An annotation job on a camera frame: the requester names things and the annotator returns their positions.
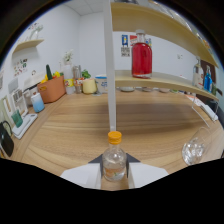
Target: glass bottle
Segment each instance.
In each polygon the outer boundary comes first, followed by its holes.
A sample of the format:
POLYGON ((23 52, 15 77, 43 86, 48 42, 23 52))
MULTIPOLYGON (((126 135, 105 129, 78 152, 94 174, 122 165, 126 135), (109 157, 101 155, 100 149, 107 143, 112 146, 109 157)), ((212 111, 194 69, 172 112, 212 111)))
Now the glass bottle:
POLYGON ((118 181, 124 177, 127 155, 120 148, 122 134, 119 131, 108 133, 109 148, 103 153, 103 174, 109 181, 118 181))
POLYGON ((192 85, 203 89, 203 80, 204 80, 204 71, 201 67, 201 59, 199 56, 196 57, 198 63, 194 66, 193 69, 193 82, 192 85))
POLYGON ((205 81, 204 81, 204 89, 210 93, 212 92, 211 71, 210 71, 210 67, 208 65, 207 65, 207 71, 206 71, 206 76, 205 76, 205 81))
POLYGON ((136 30, 137 43, 132 47, 132 76, 149 79, 152 77, 152 50, 145 43, 145 31, 136 30))

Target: wooden shelf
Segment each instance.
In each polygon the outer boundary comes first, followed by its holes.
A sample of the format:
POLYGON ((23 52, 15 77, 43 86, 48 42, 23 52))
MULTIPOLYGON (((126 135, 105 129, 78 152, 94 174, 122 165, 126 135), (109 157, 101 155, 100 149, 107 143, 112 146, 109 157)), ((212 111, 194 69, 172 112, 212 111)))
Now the wooden shelf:
POLYGON ((187 91, 206 96, 210 99, 219 101, 213 94, 192 86, 191 81, 178 76, 153 72, 151 79, 141 79, 132 77, 131 71, 116 70, 115 71, 115 86, 116 87, 157 87, 187 91))
POLYGON ((40 44, 43 41, 44 39, 39 39, 39 40, 29 40, 29 41, 19 43, 13 53, 26 49, 26 48, 36 47, 38 44, 40 44))
POLYGON ((168 15, 148 7, 118 2, 111 3, 111 12, 113 31, 135 32, 137 29, 143 29, 146 34, 177 44, 218 67, 198 37, 168 15))

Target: cup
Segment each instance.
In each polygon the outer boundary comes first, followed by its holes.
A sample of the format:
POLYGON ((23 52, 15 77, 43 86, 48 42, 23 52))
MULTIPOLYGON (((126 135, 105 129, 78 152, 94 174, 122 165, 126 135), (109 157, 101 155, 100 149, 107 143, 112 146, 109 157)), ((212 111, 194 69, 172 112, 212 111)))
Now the cup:
POLYGON ((23 123, 23 119, 21 118, 21 115, 19 113, 19 110, 16 110, 13 114, 12 114, 12 119, 16 125, 17 128, 19 128, 22 123, 23 123))
POLYGON ((92 94, 97 91, 95 79, 85 79, 83 80, 83 93, 92 94))
POLYGON ((185 143, 182 149, 182 156, 188 165, 198 164, 202 156, 209 149, 212 142, 211 133, 207 128, 201 127, 192 136, 192 138, 185 143))
POLYGON ((31 102, 33 104, 33 109, 36 113, 39 113, 45 108, 40 93, 36 93, 33 96, 31 96, 31 102))

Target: light blue bottle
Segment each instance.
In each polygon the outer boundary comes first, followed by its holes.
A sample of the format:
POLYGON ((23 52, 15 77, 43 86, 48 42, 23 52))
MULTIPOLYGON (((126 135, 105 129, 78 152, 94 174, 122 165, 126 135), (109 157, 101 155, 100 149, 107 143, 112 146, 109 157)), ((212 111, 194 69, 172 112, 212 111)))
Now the light blue bottle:
POLYGON ((204 89, 210 93, 212 92, 211 71, 210 71, 210 67, 208 65, 207 65, 207 71, 206 71, 206 76, 205 76, 205 81, 204 81, 204 89))

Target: label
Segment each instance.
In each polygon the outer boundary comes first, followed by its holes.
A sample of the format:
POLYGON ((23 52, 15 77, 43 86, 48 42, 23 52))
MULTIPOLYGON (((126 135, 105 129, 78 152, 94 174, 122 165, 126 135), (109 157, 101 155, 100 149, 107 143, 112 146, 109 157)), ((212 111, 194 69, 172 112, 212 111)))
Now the label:
POLYGON ((108 168, 104 167, 104 174, 109 178, 116 177, 119 174, 124 173, 124 171, 125 171, 125 168, 123 168, 123 167, 118 168, 118 169, 108 169, 108 168))
POLYGON ((81 86, 82 83, 83 83, 83 79, 82 78, 74 80, 74 86, 81 86))
POLYGON ((73 79, 64 79, 64 84, 65 84, 65 87, 74 86, 73 79))
POLYGON ((194 85, 203 89, 203 74, 194 73, 194 85))
POLYGON ((121 57, 130 57, 130 47, 121 48, 121 57))

